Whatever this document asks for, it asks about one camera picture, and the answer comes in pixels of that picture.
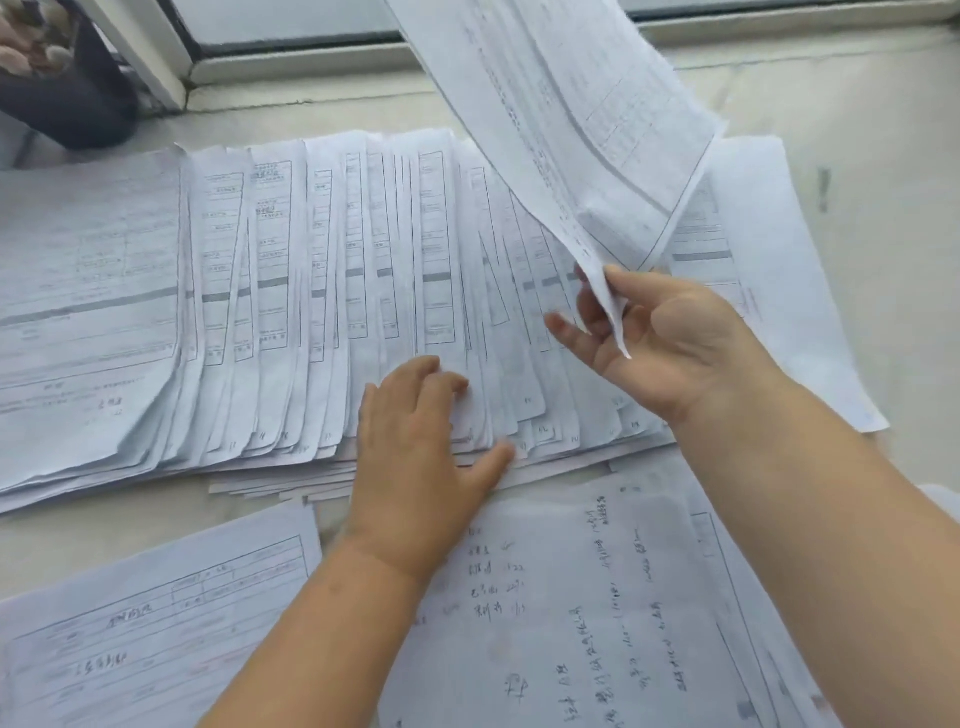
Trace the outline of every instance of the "stack of papers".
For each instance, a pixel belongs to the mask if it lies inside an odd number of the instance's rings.
[[[0,175],[0,512],[186,472],[346,495],[365,385],[420,354],[470,379],[463,465],[516,444],[504,485],[670,442],[546,330],[577,320],[577,263],[618,327],[606,262],[713,286],[791,376],[886,426],[779,141],[720,140],[614,0],[393,6],[475,143],[351,132]]]
[[[0,602],[0,724],[195,725],[320,559],[284,503]]]
[[[854,426],[884,428],[782,145],[715,147],[661,263]],[[169,150],[0,191],[0,510],[196,471],[214,492],[346,495],[364,384],[419,354],[471,381],[462,464],[516,444],[505,486],[671,442],[549,335],[543,313],[577,319],[575,258],[448,131]]]
[[[831,725],[741,605],[753,573],[670,450],[487,507],[420,605],[380,724]]]

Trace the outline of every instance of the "right hand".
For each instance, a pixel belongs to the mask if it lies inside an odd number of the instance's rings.
[[[614,293],[629,302],[623,314],[628,359],[588,283],[577,308],[588,332],[558,313],[550,332],[593,371],[673,427],[712,402],[736,407],[740,398],[785,375],[733,307],[705,286],[658,273],[604,269]]]

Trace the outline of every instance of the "forearm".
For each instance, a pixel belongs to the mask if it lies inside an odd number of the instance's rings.
[[[422,586],[338,544],[201,722],[367,728]]]
[[[960,527],[785,378],[677,438],[848,728],[960,725]]]

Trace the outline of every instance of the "left hand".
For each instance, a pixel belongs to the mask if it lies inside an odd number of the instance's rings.
[[[419,356],[367,385],[345,529],[354,547],[423,588],[514,459],[500,442],[472,468],[457,468],[450,412],[469,381],[439,369],[438,357]]]

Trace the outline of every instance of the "hand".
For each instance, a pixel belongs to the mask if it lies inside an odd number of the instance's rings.
[[[673,427],[721,400],[735,406],[757,387],[785,379],[733,307],[708,288],[657,273],[604,270],[611,289],[629,302],[623,314],[626,358],[589,284],[577,297],[588,329],[557,313],[550,332],[593,371]]]
[[[514,459],[501,442],[457,468],[450,411],[469,382],[439,368],[436,356],[420,356],[367,385],[345,535],[424,588]]]

